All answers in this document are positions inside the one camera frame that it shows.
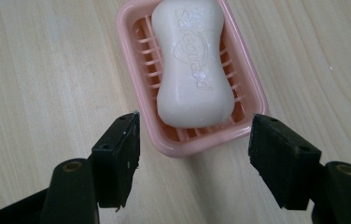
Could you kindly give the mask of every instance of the pink soap dish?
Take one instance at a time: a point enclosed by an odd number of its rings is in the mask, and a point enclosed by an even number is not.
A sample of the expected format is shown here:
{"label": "pink soap dish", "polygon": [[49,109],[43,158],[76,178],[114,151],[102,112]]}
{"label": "pink soap dish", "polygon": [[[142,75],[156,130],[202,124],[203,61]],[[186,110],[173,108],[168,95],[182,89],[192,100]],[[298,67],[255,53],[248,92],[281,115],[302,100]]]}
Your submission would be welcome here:
{"label": "pink soap dish", "polygon": [[156,97],[161,85],[162,60],[150,19],[160,2],[130,0],[117,15],[123,55],[153,145],[166,156],[187,157],[248,135],[254,113],[267,114],[268,106],[246,45],[225,0],[218,0],[225,18],[220,58],[233,89],[232,115],[222,124],[199,129],[177,129],[164,124],[159,118]]}

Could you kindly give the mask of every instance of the light wood surface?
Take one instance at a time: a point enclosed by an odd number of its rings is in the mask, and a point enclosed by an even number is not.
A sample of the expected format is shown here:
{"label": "light wood surface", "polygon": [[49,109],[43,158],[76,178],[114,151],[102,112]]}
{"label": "light wood surface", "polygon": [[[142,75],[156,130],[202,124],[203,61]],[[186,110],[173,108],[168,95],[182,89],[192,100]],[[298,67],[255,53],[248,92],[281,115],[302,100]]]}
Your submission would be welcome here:
{"label": "light wood surface", "polygon": [[[86,158],[115,118],[138,109],[115,17],[126,0],[0,1],[0,208]],[[351,1],[228,0],[271,115],[351,163]],[[311,223],[278,208],[250,165],[248,137],[170,159],[141,129],[126,208],[102,223]]]}

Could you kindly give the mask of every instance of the wood grain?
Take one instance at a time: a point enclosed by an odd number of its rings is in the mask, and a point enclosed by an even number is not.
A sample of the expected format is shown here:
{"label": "wood grain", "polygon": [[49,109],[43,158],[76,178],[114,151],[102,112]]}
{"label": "wood grain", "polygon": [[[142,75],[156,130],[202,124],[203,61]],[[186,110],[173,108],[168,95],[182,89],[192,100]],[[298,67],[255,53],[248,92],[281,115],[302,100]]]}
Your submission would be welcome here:
{"label": "wood grain", "polygon": [[[115,17],[125,0],[0,1],[0,208],[49,185],[60,162],[90,154],[138,109]],[[351,1],[228,0],[271,115],[351,163]],[[311,223],[278,208],[249,164],[248,138],[176,160],[142,127],[124,209],[102,223]]]}

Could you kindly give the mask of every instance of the soap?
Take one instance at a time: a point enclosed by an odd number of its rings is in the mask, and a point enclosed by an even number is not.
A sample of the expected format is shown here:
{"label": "soap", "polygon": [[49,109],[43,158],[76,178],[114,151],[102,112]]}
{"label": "soap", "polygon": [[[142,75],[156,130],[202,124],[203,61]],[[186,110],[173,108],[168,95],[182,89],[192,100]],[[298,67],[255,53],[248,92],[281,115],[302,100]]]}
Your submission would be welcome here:
{"label": "soap", "polygon": [[224,17],[216,0],[164,0],[152,13],[163,73],[157,107],[177,128],[202,128],[226,120],[234,108],[219,42]]}

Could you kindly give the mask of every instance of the screw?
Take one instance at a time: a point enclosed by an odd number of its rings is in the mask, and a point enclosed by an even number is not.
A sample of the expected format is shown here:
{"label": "screw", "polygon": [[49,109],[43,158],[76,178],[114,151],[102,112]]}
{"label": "screw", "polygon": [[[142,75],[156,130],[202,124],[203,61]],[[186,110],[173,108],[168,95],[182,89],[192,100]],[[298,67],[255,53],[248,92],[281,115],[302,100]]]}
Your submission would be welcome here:
{"label": "screw", "polygon": [[70,161],[66,165],[63,166],[63,170],[67,173],[74,172],[82,166],[82,162],[80,161]]}
{"label": "screw", "polygon": [[344,175],[351,175],[351,166],[345,164],[339,164],[336,169],[343,173]]}

